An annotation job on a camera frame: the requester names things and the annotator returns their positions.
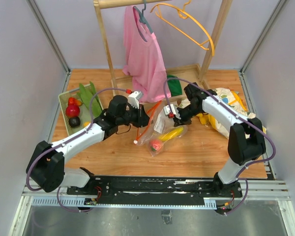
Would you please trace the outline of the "yellow plush banana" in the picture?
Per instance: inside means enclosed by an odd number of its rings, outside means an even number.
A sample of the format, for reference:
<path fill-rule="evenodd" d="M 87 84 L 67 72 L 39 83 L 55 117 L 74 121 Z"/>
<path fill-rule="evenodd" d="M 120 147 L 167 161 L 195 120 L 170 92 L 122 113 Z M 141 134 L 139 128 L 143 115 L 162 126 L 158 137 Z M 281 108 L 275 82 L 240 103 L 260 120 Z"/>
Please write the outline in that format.
<path fill-rule="evenodd" d="M 166 142 L 168 140 L 171 140 L 173 138 L 176 138 L 178 136 L 180 136 L 184 131 L 184 128 L 182 126 L 175 128 L 171 131 L 169 131 L 166 134 L 163 134 L 161 136 L 158 137 L 159 140 L 161 140 L 162 142 Z"/>

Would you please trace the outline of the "clear zip top bag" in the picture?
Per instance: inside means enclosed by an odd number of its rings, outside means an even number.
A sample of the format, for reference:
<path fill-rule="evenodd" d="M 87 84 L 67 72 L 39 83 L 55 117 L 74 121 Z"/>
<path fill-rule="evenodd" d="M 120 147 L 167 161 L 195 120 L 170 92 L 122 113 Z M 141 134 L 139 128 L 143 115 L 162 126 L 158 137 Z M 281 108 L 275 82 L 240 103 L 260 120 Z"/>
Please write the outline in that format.
<path fill-rule="evenodd" d="M 155 104 L 147 104 L 148 110 L 146 114 L 149 116 L 149 124 L 146 127 L 138 128 L 136 132 L 136 138 L 134 144 L 137 146 L 146 146 L 148 151 L 152 156 L 156 156 L 164 151 L 167 151 L 169 148 L 173 147 L 176 140 L 184 136 L 188 130 L 186 125 L 182 125 L 184 128 L 183 133 L 171 140 L 163 142 L 163 148 L 158 152 L 153 152 L 149 148 L 149 142 L 153 139 L 158 139 L 159 136 L 168 133 L 169 131 L 178 128 L 175 127 L 174 121 L 171 118 L 168 118 L 163 111 L 165 102 L 159 101 Z"/>

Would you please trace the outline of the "red plush fruit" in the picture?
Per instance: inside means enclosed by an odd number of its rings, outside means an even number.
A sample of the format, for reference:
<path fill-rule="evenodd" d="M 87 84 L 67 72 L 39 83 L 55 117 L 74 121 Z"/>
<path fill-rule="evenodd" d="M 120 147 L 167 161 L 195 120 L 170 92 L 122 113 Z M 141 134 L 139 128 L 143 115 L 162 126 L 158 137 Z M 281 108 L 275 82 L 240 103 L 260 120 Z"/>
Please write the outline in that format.
<path fill-rule="evenodd" d="M 69 105 L 65 110 L 65 114 L 67 117 L 78 117 L 80 115 L 80 108 L 76 105 Z"/>

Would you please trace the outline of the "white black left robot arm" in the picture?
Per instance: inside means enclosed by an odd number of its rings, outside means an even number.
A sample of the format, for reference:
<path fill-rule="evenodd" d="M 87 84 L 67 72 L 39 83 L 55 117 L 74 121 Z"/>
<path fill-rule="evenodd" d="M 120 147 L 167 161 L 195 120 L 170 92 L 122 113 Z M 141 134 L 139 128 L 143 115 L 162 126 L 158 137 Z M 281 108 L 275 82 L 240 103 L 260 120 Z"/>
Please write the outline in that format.
<path fill-rule="evenodd" d="M 65 168 L 65 164 L 88 147 L 102 142 L 118 132 L 121 125 L 146 127 L 149 116 L 139 103 L 142 93 L 134 91 L 128 97 L 116 95 L 99 117 L 80 131 L 51 144 L 41 141 L 35 147 L 27 166 L 26 180 L 34 180 L 46 193 L 58 187 L 78 187 L 84 194 L 95 190 L 91 172 L 84 168 Z"/>

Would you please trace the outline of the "green plush vegetable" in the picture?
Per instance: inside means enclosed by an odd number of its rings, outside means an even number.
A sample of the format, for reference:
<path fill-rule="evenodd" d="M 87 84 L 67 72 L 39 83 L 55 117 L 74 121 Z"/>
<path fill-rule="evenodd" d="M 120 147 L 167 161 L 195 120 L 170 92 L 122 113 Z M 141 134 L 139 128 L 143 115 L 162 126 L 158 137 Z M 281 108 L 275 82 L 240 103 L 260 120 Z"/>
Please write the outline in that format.
<path fill-rule="evenodd" d="M 84 86 L 83 84 L 79 83 L 79 92 L 77 94 L 88 110 L 92 111 L 94 118 L 97 118 L 102 112 L 102 106 L 100 104 L 98 95 L 93 98 L 96 93 L 97 91 L 93 82 L 90 82 L 89 86 Z"/>

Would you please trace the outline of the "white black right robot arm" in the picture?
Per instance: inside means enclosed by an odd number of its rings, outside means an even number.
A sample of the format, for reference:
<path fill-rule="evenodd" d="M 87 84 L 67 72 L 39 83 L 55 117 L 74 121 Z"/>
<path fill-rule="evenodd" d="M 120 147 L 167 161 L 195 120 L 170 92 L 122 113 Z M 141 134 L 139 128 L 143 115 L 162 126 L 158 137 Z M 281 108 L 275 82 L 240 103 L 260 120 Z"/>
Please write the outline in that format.
<path fill-rule="evenodd" d="M 208 113 L 228 130 L 229 159 L 214 175 L 212 184 L 215 195 L 223 197 L 235 185 L 240 170 L 265 153 L 262 123 L 258 118 L 247 118 L 233 110 L 215 91 L 203 91 L 196 83 L 187 85 L 184 92 L 190 104 L 185 108 L 176 108 L 174 126 L 189 125 L 196 115 Z"/>

